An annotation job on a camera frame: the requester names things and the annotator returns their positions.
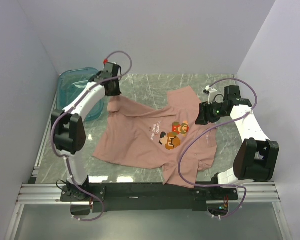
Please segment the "teal transparent plastic bin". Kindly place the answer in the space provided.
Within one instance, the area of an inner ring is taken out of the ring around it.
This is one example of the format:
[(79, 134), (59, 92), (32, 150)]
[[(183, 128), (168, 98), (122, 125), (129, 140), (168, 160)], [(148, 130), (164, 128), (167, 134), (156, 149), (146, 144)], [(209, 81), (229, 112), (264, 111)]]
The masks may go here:
[(70, 105), (98, 72), (93, 67), (87, 67), (62, 73), (57, 80), (56, 108), (62, 110)]

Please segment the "pink printed t shirt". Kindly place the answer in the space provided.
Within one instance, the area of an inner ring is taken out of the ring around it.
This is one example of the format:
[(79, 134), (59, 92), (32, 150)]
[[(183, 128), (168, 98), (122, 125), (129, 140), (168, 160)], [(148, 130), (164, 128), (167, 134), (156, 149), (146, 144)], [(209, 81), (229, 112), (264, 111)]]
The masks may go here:
[(195, 124), (199, 105), (190, 86), (169, 91), (167, 105), (158, 110), (114, 96), (93, 156), (121, 166), (162, 168), (164, 183), (192, 188), (198, 172), (212, 167), (217, 151), (216, 129)]

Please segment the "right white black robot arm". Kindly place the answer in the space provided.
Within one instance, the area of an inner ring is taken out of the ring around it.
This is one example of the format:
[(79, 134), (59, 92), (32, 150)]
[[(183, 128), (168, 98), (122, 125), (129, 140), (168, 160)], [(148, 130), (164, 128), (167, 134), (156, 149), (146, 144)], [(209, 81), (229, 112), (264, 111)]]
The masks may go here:
[(252, 108), (251, 101), (241, 97), (240, 87), (226, 86), (222, 102), (202, 102), (196, 125), (208, 125), (223, 117), (238, 119), (242, 145), (234, 159), (233, 167), (216, 175), (217, 182), (209, 187), (212, 198), (220, 200), (227, 194), (229, 185), (251, 182), (268, 182), (272, 179), (280, 146), (271, 141), (261, 129)]

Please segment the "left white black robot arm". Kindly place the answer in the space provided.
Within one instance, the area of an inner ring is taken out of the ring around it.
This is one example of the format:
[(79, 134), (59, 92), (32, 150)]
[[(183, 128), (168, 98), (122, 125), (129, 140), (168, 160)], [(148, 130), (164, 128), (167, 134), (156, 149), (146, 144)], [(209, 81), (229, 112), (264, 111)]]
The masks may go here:
[(103, 64), (103, 70), (90, 78), (85, 89), (70, 105), (54, 110), (51, 115), (51, 146), (55, 155), (63, 158), (67, 170), (66, 188), (62, 193), (78, 201), (90, 199), (102, 202), (90, 193), (89, 176), (81, 163), (81, 150), (87, 139), (84, 121), (89, 112), (104, 97), (121, 94), (119, 80), (122, 67), (107, 60)]

